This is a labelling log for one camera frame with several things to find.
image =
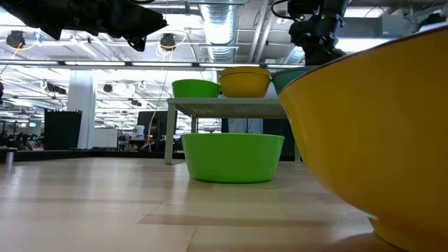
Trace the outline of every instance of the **table top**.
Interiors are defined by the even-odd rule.
[[[286,118],[278,99],[206,98],[168,99],[168,104],[198,118]]]

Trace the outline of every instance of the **wooden floor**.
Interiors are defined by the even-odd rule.
[[[400,251],[292,162],[272,182],[232,185],[190,180],[185,163],[120,158],[0,166],[0,248]]]

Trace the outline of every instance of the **plastic bowl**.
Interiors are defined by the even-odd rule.
[[[220,87],[207,80],[176,80],[172,83],[175,98],[217,98]]]
[[[277,172],[284,137],[268,134],[185,134],[190,175],[202,181],[255,183]]]
[[[310,71],[280,94],[307,166],[407,251],[447,250],[447,44],[448,27],[415,34]]]
[[[301,66],[294,69],[287,69],[272,74],[272,82],[275,87],[275,91],[280,95],[281,91],[296,78],[301,77],[303,74],[316,68],[315,66]]]
[[[221,72],[219,82],[227,98],[263,98],[271,78],[266,69],[235,67]]]

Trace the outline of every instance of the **white table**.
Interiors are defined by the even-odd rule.
[[[173,164],[173,140],[176,109],[191,116],[191,132],[197,132],[198,118],[265,118],[286,119],[286,114],[278,99],[168,99],[167,138],[165,163]],[[296,161],[300,154],[296,151]]]

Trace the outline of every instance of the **table leg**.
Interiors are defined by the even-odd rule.
[[[176,105],[168,105],[168,119],[167,119],[167,136],[165,139],[165,163],[173,164],[173,140],[174,140],[174,121],[176,119]]]
[[[191,115],[191,133],[197,133],[197,115]]]

